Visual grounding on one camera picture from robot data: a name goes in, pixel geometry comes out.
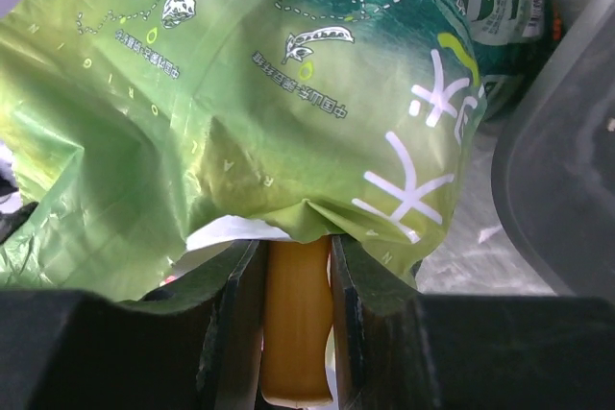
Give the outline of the green litter bag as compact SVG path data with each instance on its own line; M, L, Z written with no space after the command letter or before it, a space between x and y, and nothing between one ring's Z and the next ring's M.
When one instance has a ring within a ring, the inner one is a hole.
M1 283L137 299L192 249L334 234L412 282L563 34L554 0L20 0Z

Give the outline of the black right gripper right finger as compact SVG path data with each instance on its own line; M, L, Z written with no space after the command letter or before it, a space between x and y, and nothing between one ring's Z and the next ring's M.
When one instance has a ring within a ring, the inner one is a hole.
M332 241L343 409L610 409L614 307L596 298L432 295Z

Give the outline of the yellow plastic scoop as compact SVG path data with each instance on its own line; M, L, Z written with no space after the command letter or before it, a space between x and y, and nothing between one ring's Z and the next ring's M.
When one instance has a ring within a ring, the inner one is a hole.
M326 374L330 252L329 236L268 245L260 389L273 405L299 409L332 402Z

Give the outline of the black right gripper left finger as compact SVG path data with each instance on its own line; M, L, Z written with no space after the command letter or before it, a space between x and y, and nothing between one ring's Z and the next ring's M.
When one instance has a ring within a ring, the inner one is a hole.
M138 301L1 294L5 409L251 409L262 246L238 241Z

